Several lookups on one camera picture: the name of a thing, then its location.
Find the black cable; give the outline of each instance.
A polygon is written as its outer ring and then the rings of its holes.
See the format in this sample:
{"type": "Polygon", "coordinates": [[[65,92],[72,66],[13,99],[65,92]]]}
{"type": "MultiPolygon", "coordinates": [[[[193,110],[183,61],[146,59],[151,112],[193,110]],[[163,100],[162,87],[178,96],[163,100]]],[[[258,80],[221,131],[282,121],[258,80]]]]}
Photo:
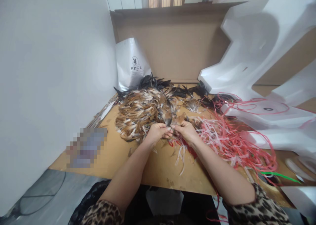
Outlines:
{"type": "Polygon", "coordinates": [[[60,187],[59,187],[59,189],[56,191],[56,193],[53,194],[53,195],[22,196],[22,197],[19,199],[19,201],[17,202],[17,210],[14,209],[14,210],[12,211],[12,215],[17,216],[17,217],[19,217],[19,216],[29,216],[29,215],[32,215],[32,214],[38,212],[38,211],[41,210],[42,208],[44,208],[49,202],[51,202],[51,201],[53,200],[53,198],[55,197],[55,195],[59,192],[59,190],[61,189],[61,187],[63,186],[63,184],[64,184],[64,182],[65,182],[65,179],[66,179],[66,172],[65,172],[65,174],[64,174],[64,179],[63,179],[62,184],[60,185],[60,187]],[[48,197],[48,196],[50,196],[50,197],[52,197],[52,198],[51,198],[46,204],[44,204],[42,207],[40,207],[38,210],[36,210],[36,211],[34,211],[34,212],[32,212],[32,213],[21,213],[21,200],[22,200],[23,198],[48,197]]]}

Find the bunny logo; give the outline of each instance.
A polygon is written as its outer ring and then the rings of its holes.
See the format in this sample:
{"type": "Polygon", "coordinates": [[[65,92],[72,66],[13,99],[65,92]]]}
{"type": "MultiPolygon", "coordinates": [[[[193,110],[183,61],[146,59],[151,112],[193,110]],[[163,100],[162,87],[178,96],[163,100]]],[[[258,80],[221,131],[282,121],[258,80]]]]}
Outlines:
{"type": "Polygon", "coordinates": [[[138,58],[137,57],[133,57],[132,58],[132,64],[133,64],[133,66],[138,66],[138,58]]]}

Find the pixelated area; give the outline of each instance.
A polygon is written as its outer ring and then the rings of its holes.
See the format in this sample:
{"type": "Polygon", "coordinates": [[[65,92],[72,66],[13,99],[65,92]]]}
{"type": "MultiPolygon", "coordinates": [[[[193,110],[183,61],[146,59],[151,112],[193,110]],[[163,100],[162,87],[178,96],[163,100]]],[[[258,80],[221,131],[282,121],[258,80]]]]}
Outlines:
{"type": "Polygon", "coordinates": [[[107,141],[107,128],[81,128],[67,145],[67,168],[90,168],[107,141]]]}

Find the woman's left hand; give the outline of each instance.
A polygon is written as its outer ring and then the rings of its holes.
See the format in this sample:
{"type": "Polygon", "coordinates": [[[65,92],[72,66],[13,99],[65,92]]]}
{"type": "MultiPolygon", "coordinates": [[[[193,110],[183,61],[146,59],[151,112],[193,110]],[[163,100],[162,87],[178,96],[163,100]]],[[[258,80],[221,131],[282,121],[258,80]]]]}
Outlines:
{"type": "Polygon", "coordinates": [[[154,146],[162,137],[169,138],[173,134],[171,127],[166,127],[164,123],[152,124],[144,142],[154,146]]]}

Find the hand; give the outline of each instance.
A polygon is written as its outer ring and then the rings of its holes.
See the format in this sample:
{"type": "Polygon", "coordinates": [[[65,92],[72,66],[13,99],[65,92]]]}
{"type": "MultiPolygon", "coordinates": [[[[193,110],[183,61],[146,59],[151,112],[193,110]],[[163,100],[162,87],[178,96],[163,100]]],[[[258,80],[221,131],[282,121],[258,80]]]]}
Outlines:
{"type": "Polygon", "coordinates": [[[144,142],[154,146],[162,137],[169,138],[172,136],[171,127],[166,127],[164,123],[152,124],[144,142]]]}
{"type": "Polygon", "coordinates": [[[190,122],[183,121],[181,122],[181,126],[171,125],[171,127],[176,130],[177,135],[180,133],[190,146],[196,145],[199,141],[201,141],[200,136],[197,134],[190,122]]]}

